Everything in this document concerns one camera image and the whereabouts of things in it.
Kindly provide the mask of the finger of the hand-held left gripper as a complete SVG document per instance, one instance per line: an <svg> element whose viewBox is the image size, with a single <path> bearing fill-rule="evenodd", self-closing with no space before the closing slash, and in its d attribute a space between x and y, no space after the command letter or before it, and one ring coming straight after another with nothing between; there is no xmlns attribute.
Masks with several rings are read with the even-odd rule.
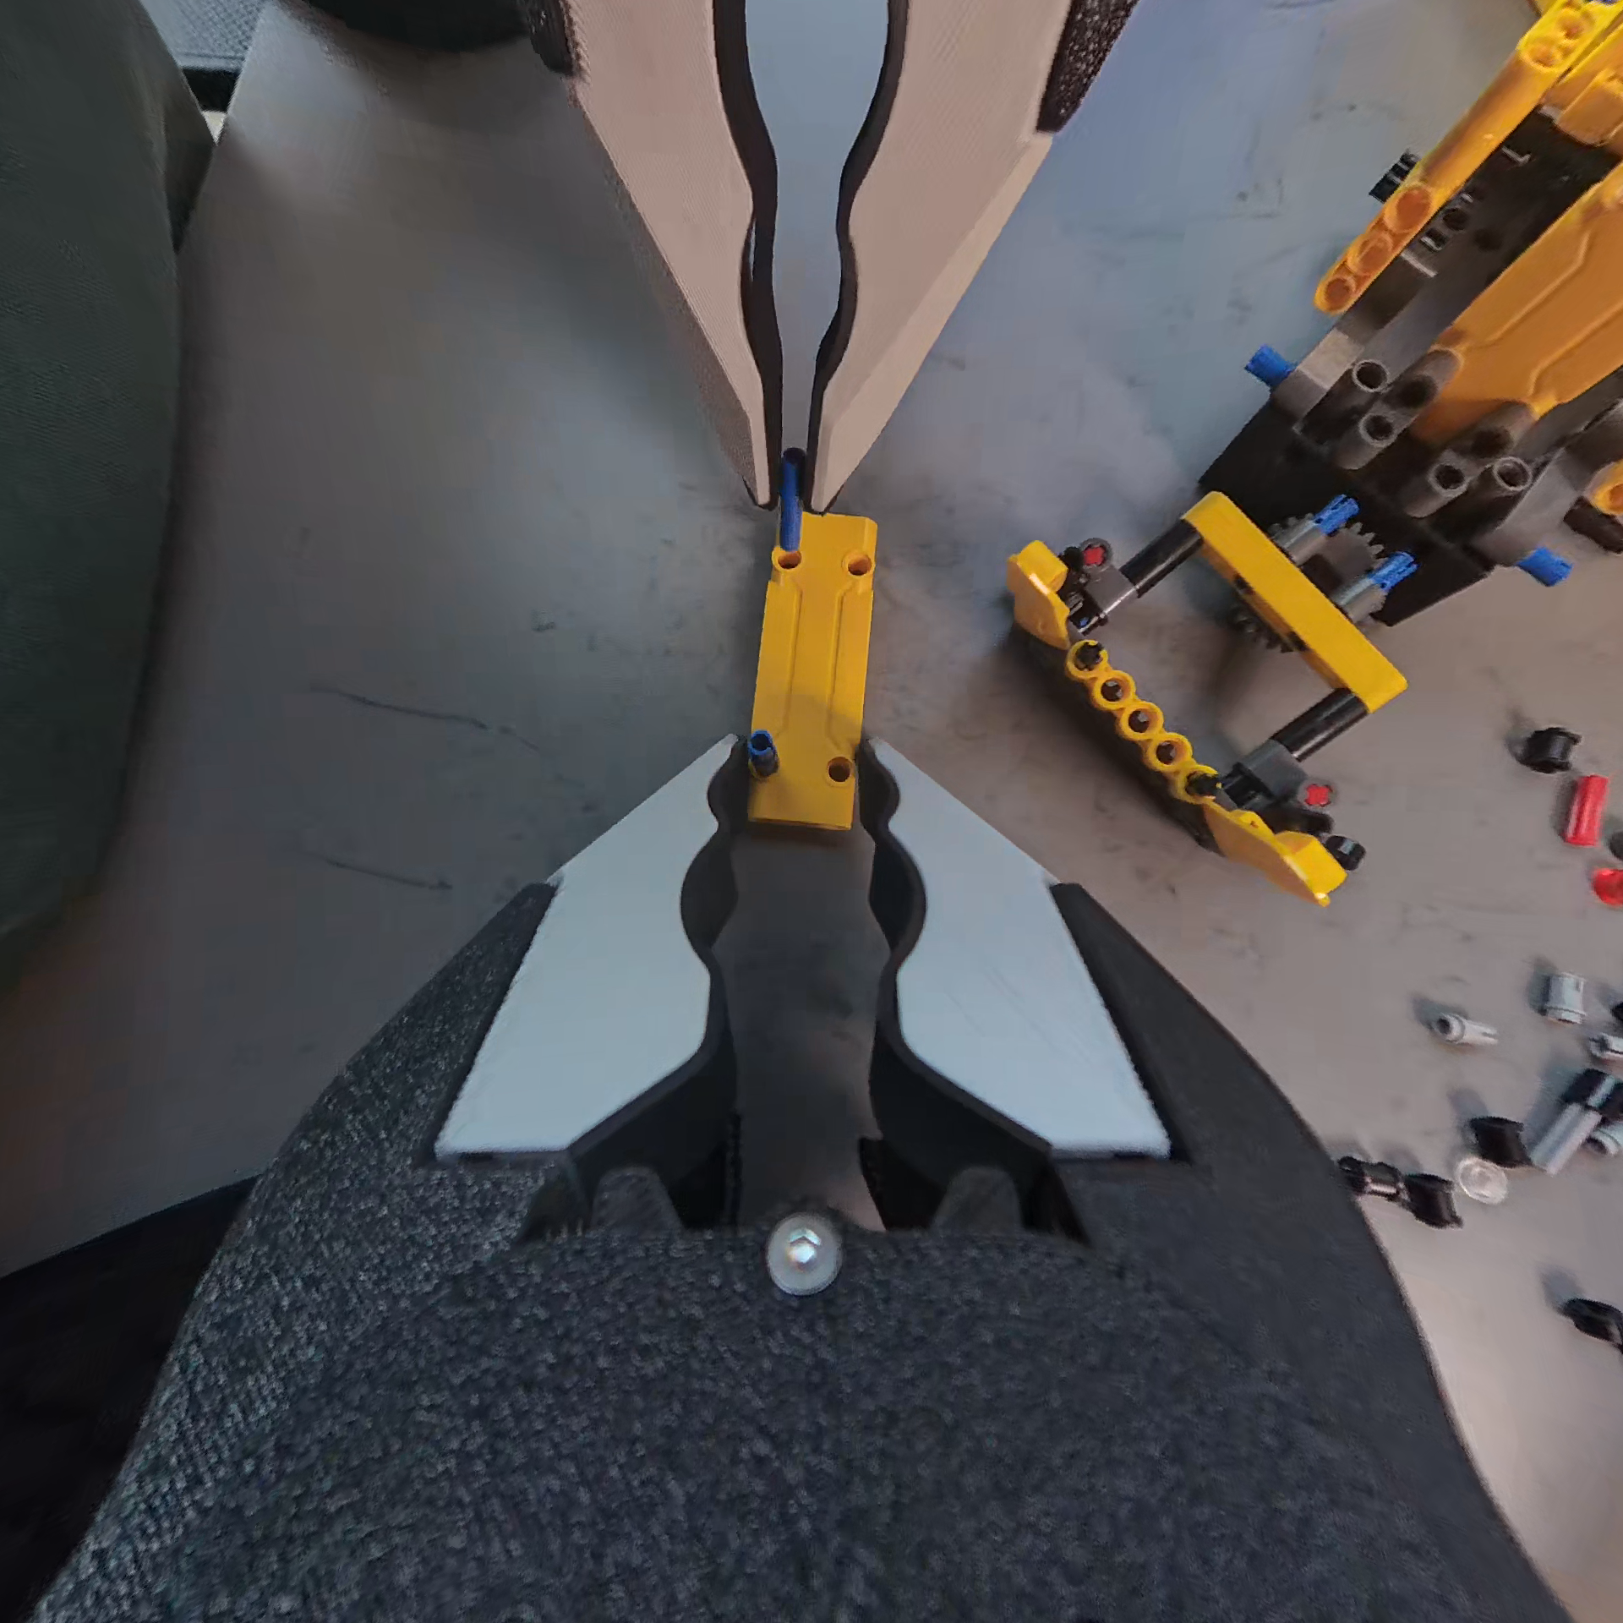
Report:
<svg viewBox="0 0 1623 1623"><path fill-rule="evenodd" d="M636 214L725 456L779 500L779 164L745 2L559 3L559 69Z"/></svg>
<svg viewBox="0 0 1623 1623"><path fill-rule="evenodd" d="M808 506L874 446L1046 152L1071 3L888 5L878 89L839 183L839 303L808 415Z"/></svg>

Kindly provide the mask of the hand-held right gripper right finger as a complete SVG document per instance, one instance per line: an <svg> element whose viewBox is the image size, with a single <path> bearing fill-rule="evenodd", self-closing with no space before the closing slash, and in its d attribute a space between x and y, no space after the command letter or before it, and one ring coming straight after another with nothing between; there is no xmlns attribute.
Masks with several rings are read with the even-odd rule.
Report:
<svg viewBox="0 0 1623 1623"><path fill-rule="evenodd" d="M862 1171L884 1227L1083 1228L1083 1192L1172 1172L1172 1126L1077 927L1075 890L899 747L862 751L868 900L888 958Z"/></svg>

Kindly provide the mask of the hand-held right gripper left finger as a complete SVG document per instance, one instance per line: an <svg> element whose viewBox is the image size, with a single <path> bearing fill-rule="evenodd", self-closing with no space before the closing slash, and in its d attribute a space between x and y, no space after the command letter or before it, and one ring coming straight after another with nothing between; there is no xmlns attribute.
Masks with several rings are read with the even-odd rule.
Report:
<svg viewBox="0 0 1623 1623"><path fill-rule="evenodd" d="M546 881L532 941L435 1138L441 1163L546 1163L588 1211L648 1169L690 1227L739 1217L739 1062L718 939L739 902L723 736Z"/></svg>

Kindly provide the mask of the grey yellow lego rack assembly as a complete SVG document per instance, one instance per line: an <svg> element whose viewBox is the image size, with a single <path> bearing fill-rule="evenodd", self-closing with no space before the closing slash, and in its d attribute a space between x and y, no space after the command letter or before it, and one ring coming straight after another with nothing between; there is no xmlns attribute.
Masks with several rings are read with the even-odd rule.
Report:
<svg viewBox="0 0 1623 1623"><path fill-rule="evenodd" d="M1347 879L1328 844L1307 830L1278 830L1264 815L1230 803L1220 774L1197 757L1193 742L1172 726L1166 711L1141 691L1102 641L1071 630L1069 575L1065 558L1044 541L1031 541L1009 556L1015 624L1058 655L1071 693L1087 701L1202 844L1284 892L1326 906Z"/></svg>

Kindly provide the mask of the yellow lego panel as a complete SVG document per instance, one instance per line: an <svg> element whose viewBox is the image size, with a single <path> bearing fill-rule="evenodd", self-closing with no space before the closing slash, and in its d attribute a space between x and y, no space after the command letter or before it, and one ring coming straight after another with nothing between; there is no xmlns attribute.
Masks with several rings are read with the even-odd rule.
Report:
<svg viewBox="0 0 1623 1623"><path fill-rule="evenodd" d="M750 774L754 821L853 827L878 546L870 517L808 514L801 550L774 550L750 732L775 734L781 769Z"/></svg>

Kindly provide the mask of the yellow lego beam with black pins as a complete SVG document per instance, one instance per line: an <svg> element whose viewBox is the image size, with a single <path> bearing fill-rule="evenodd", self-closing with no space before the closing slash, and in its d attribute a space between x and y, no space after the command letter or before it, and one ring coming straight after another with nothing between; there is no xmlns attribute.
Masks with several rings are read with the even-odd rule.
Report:
<svg viewBox="0 0 1623 1623"><path fill-rule="evenodd" d="M1328 697L1272 736L1293 759L1311 759L1405 693L1403 672L1222 492L1202 496L1145 544L1123 575L1133 593L1146 595L1195 556L1249 597L1330 686Z"/></svg>

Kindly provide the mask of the large yellow black lego model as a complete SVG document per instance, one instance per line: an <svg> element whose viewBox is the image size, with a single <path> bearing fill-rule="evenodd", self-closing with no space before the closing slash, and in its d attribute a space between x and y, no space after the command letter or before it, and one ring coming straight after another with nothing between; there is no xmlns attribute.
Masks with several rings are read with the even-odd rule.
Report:
<svg viewBox="0 0 1623 1623"><path fill-rule="evenodd" d="M1330 332L1201 479L1270 529L1349 496L1307 560L1388 626L1517 570L1562 583L1556 543L1620 554L1620 3L1544 3L1473 106L1373 189L1376 214L1315 293Z"/></svg>

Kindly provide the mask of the pile of small lego pins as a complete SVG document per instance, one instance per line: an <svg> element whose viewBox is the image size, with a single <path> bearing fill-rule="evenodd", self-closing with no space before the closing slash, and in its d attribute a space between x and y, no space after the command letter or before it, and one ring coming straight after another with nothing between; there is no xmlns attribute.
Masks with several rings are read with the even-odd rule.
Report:
<svg viewBox="0 0 1623 1623"><path fill-rule="evenodd" d="M1568 728L1535 730L1521 745L1519 761L1546 776L1572 771L1579 736ZM1573 778L1562 825L1564 844L1599 848L1610 809L1610 778L1583 774ZM1620 908L1620 832L1610 842L1618 861L1597 867L1591 886L1604 906ZM1560 1026L1583 1028L1589 1012L1585 977L1552 970L1535 1002L1541 1018ZM1556 1176L1573 1165L1581 1151L1620 1155L1622 1122L1622 1047L1620 1002L1612 1008L1614 1031L1587 1031L1589 1055L1599 1060L1575 1074L1562 1089L1554 1113L1543 1118L1539 1134L1529 1124L1502 1114L1477 1114L1467 1122L1475 1151L1456 1165L1452 1174L1403 1171L1392 1163L1355 1153L1338 1157L1336 1167L1357 1198L1380 1199L1434 1228L1459 1227L1459 1196L1479 1203L1498 1203L1510 1192L1514 1171L1539 1171ZM1427 1018L1430 1031L1446 1045L1481 1049L1498 1043L1492 1026L1452 1008L1438 1008ZM1587 1337L1622 1350L1622 1310L1618 1304L1587 1296L1568 1298L1562 1315Z"/></svg>

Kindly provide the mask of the grey mesh chair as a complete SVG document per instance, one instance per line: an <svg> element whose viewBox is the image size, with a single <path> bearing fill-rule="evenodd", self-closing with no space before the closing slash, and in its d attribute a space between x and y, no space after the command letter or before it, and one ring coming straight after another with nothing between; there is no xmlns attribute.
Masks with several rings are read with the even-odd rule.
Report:
<svg viewBox="0 0 1623 1623"><path fill-rule="evenodd" d="M144 2L221 139L265 2Z"/></svg>

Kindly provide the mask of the person in green sweatshirt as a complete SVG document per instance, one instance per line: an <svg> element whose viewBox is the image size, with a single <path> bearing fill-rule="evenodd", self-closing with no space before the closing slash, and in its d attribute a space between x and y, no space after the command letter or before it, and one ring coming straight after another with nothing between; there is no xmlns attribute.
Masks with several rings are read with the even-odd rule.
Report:
<svg viewBox="0 0 1623 1623"><path fill-rule="evenodd" d="M215 139L142 3L3 3L5 979L117 827Z"/></svg>

